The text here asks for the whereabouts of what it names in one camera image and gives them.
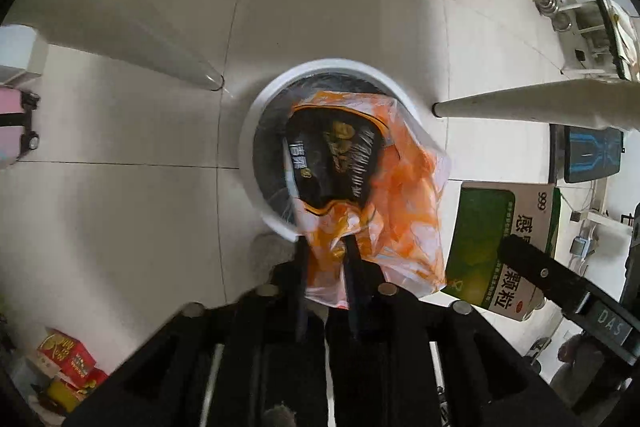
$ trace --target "floor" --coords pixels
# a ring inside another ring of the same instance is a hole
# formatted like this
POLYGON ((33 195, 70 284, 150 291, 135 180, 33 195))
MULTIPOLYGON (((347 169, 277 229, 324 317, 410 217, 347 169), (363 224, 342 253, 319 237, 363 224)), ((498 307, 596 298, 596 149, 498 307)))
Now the floor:
MULTIPOLYGON (((18 339, 43 326, 116 367, 187 301, 218 306, 263 281, 237 143, 257 93, 313 58, 353 58, 422 105, 452 158, 441 206, 450 245, 461 180, 545 182, 548 128, 436 120, 433 102, 561 80, 549 20, 531 0, 151 0, 224 74, 207 92, 130 64, 52 46, 33 86, 40 148, 0 172, 0 287, 18 339)), ((588 187, 564 188, 581 208, 588 187)), ((576 230, 563 203, 558 255, 576 230)), ((443 294, 431 297, 446 303, 443 294)), ((552 315, 487 314, 521 352, 552 315)))

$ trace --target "cardboard box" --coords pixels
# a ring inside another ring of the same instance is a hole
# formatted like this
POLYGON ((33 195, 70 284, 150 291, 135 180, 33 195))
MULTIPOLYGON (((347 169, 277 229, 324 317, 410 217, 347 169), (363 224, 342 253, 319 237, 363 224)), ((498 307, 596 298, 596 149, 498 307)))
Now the cardboard box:
POLYGON ((542 292, 498 261, 498 245, 514 233, 553 256, 559 216, 560 191, 554 185, 463 183, 443 291, 524 320, 542 302, 542 292))
POLYGON ((84 387, 89 373, 95 367, 94 357, 84 344, 58 330, 49 329, 47 338, 38 347, 38 352, 59 368, 62 378, 67 377, 76 387, 84 387))

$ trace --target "pink suitcase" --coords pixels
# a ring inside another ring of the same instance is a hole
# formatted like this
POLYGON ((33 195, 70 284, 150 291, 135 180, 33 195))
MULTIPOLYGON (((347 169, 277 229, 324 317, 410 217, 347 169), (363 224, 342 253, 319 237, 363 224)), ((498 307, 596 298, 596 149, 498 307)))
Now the pink suitcase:
POLYGON ((31 111, 40 97, 0 86, 0 168, 38 148, 40 137, 31 129, 31 111))

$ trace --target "snack package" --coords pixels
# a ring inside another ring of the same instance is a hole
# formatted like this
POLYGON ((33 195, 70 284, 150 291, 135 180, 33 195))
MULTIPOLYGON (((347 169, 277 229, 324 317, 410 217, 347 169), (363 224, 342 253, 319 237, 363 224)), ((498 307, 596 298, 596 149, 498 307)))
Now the snack package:
POLYGON ((61 405, 66 412, 72 412, 80 402, 89 396, 95 389, 107 379, 107 374, 94 367, 87 376, 83 387, 78 388, 69 381, 55 377, 47 387, 47 396, 55 403, 61 405))
POLYGON ((83 387, 95 367, 94 357, 82 342, 73 337, 54 329, 47 329, 47 333, 47 338, 38 346, 38 352, 53 361, 76 387, 83 387))
POLYGON ((320 91, 292 108, 285 165, 312 250, 306 296, 347 308, 341 238, 418 297, 446 285, 438 203, 449 159, 398 100, 320 91))

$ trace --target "cable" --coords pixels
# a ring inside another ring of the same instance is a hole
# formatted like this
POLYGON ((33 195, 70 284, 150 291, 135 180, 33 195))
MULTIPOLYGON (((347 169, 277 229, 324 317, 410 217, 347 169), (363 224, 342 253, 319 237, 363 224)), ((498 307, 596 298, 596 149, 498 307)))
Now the cable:
POLYGON ((581 205, 582 208, 580 210, 575 210, 575 208, 572 206, 572 204, 569 203, 569 200, 566 197, 564 197, 564 194, 562 194, 562 188, 560 188, 560 197, 564 200, 564 203, 569 205, 569 208, 573 212, 583 212, 585 210, 588 210, 588 208, 590 208, 591 201, 589 201, 589 204, 587 204, 587 205, 586 205, 586 202, 590 198, 590 196, 592 195, 592 192, 595 190, 595 181, 591 181, 591 186, 589 188, 589 191, 587 192, 587 196, 584 198, 584 201, 582 202, 582 205, 581 205))

